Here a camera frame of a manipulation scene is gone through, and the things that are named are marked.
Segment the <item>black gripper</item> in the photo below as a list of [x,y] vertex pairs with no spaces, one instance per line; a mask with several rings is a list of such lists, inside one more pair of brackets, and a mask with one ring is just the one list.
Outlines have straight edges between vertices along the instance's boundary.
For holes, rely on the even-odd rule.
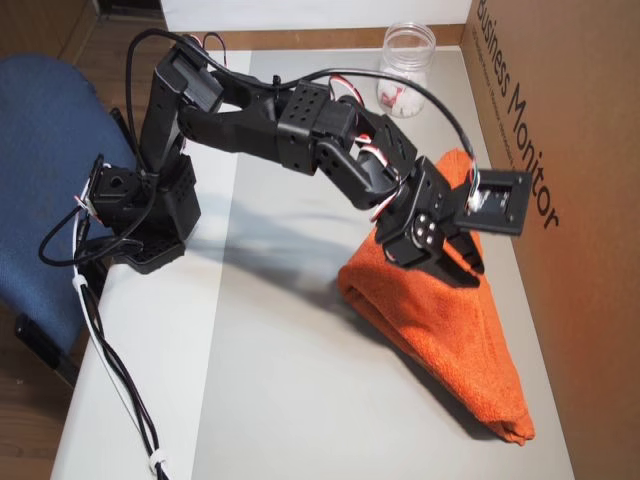
[[394,200],[376,222],[375,241],[399,267],[435,267],[435,275],[454,288],[477,288],[485,273],[481,252],[469,231],[445,239],[442,222],[451,186],[424,156],[418,158]]

